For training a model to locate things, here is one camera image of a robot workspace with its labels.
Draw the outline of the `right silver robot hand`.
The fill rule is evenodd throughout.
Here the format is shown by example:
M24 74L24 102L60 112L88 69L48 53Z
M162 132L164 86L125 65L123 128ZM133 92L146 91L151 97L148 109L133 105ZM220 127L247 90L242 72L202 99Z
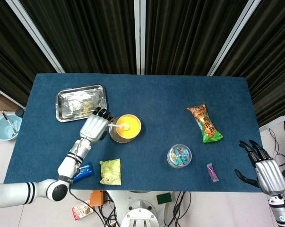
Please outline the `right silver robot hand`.
M245 177L239 170L235 174L243 182L260 188L266 195L280 196L285 192L285 180L277 162L257 142L249 140L251 145L239 141L239 146L244 148L255 169L257 179Z

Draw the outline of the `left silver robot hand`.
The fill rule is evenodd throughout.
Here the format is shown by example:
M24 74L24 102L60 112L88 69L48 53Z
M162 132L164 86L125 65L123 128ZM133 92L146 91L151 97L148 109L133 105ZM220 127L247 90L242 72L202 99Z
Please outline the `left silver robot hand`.
M87 118L80 130L80 138L84 138L91 143L102 140L106 134L106 127L111 123L113 117L107 109L97 107Z

